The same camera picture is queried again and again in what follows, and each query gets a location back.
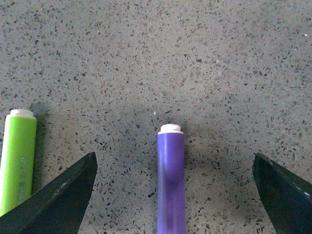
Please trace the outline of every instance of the marker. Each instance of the marker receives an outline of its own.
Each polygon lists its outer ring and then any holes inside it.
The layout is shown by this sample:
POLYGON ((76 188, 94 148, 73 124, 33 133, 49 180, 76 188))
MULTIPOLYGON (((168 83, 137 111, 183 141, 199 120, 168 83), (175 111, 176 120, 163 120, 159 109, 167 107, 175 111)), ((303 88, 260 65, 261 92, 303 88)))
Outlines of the marker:
POLYGON ((0 166, 0 216, 31 196, 37 120, 31 111, 6 117, 0 166))
POLYGON ((165 124, 157 136, 157 233, 185 234, 184 134, 165 124))

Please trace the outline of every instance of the purple pen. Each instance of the purple pen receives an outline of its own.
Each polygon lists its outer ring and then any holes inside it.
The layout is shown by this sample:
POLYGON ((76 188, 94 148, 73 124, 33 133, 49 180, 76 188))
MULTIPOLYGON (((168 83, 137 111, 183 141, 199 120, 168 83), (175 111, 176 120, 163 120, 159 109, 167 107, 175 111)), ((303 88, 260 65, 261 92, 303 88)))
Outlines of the purple pen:
POLYGON ((158 234, 185 234, 184 134, 179 125, 165 124, 158 144, 158 234))

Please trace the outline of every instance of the pen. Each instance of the pen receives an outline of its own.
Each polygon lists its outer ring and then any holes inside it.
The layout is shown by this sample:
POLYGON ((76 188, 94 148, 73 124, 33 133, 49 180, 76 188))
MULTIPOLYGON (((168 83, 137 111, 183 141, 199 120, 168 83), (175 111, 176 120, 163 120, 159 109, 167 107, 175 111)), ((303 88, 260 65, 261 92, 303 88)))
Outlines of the pen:
POLYGON ((180 126, 163 125, 157 148, 157 233, 185 234, 184 134, 180 126))
POLYGON ((37 120, 31 111, 6 117, 0 166, 0 216, 31 196, 37 120))

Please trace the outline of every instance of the speckled gray surface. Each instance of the speckled gray surface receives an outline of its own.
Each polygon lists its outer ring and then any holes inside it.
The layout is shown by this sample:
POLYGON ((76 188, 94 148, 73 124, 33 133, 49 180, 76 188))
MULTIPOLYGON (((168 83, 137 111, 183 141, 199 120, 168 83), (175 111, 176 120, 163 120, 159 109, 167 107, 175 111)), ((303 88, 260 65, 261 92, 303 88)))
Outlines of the speckled gray surface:
POLYGON ((253 153, 312 182, 311 17, 309 0, 2 1, 0 133, 35 112, 35 191, 97 153, 80 234, 150 234, 156 134, 180 124, 188 233, 272 234, 253 153))

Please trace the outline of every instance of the green marker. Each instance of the green marker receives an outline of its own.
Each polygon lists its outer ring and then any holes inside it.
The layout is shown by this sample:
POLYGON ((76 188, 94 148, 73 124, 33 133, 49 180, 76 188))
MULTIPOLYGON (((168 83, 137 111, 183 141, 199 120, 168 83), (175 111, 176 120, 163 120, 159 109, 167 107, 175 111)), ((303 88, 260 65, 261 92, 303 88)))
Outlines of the green marker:
POLYGON ((0 216, 31 196, 37 120, 31 111, 6 117, 0 166, 0 216))

